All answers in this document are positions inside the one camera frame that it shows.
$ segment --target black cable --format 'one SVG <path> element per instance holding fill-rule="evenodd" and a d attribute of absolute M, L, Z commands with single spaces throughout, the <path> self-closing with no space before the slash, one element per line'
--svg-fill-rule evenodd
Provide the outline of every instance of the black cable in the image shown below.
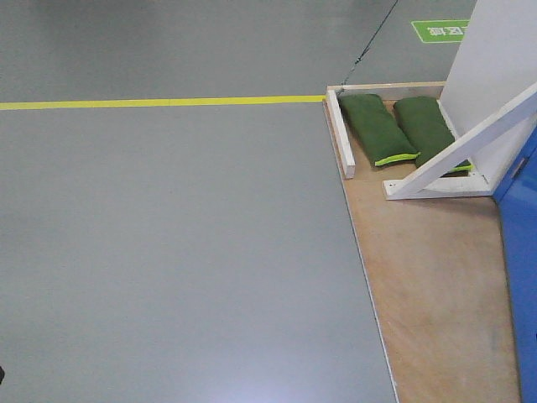
<path fill-rule="evenodd" d="M 356 70 L 356 66 L 358 65 L 358 63 L 360 63 L 363 59 L 363 56 L 365 56 L 365 54 L 369 51 L 369 49 L 371 49 L 371 44 L 373 43 L 373 41 L 375 40 L 377 34 L 380 32 L 380 30 L 383 28 L 384 24 L 386 23 L 386 21 L 388 20 L 388 17 L 390 16 L 390 14 L 392 13 L 392 11 L 394 10 L 395 6 L 397 6 L 397 3 L 399 3 L 399 0 L 395 0 L 395 3 L 392 5 L 392 7 L 389 9 L 388 13 L 384 16 L 384 19 L 383 21 L 380 23 L 380 25 L 377 27 L 377 30 L 375 31 L 375 33 L 373 34 L 373 36 L 371 37 L 371 39 L 369 40 L 368 44 L 366 44 L 366 47 L 363 48 L 363 51 L 362 53 L 358 56 L 358 58 L 354 61 L 354 64 L 352 65 L 352 68 L 349 70 L 348 74 L 347 74 L 347 77 L 345 77 L 345 80 L 343 80 L 343 82 L 341 83 L 341 86 L 345 86 L 347 84 L 347 82 L 349 81 L 349 78 L 351 78 L 351 75 L 352 73 Z M 339 90 L 339 92 L 337 93 L 337 95 L 341 94 L 343 92 L 343 88 L 341 88 Z"/>

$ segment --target white panel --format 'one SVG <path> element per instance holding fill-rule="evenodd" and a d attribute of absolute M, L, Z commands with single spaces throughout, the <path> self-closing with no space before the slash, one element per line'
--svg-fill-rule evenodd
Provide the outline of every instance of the white panel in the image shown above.
<path fill-rule="evenodd" d="M 441 95 L 459 134 L 537 81 L 535 15 L 535 0 L 477 1 Z M 473 156 L 493 188 L 531 129 L 530 121 L 521 123 Z"/>

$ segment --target gray floor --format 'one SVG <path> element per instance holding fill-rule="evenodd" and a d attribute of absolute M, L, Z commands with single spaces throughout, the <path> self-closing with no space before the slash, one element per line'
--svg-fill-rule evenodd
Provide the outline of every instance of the gray floor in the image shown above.
<path fill-rule="evenodd" d="M 443 80 L 403 1 L 352 82 Z M 391 1 L 4 0 L 0 102 L 317 94 Z M 320 104 L 0 116 L 2 403 L 394 401 Z"/>
<path fill-rule="evenodd" d="M 21 115 L 2 403 L 394 401 L 321 105 Z"/>
<path fill-rule="evenodd" d="M 2 0 L 0 101 L 322 94 L 392 0 Z M 474 0 L 399 3 L 351 83 L 444 80 L 457 44 L 409 21 Z"/>

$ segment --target wooden platform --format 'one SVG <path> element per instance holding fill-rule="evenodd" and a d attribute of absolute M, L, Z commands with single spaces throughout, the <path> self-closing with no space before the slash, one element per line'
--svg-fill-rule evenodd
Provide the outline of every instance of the wooden platform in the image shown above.
<path fill-rule="evenodd" d="M 489 197 L 386 201 L 356 140 L 344 181 L 401 403 L 518 403 L 498 209 Z"/>

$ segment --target white wooden bracket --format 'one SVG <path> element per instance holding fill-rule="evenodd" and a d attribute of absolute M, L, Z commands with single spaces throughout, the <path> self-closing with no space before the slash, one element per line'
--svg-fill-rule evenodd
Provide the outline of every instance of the white wooden bracket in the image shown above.
<path fill-rule="evenodd" d="M 441 178 L 447 171 L 537 111 L 537 82 L 462 135 L 453 144 L 400 181 L 384 181 L 388 200 L 491 196 L 493 189 L 477 172 Z"/>

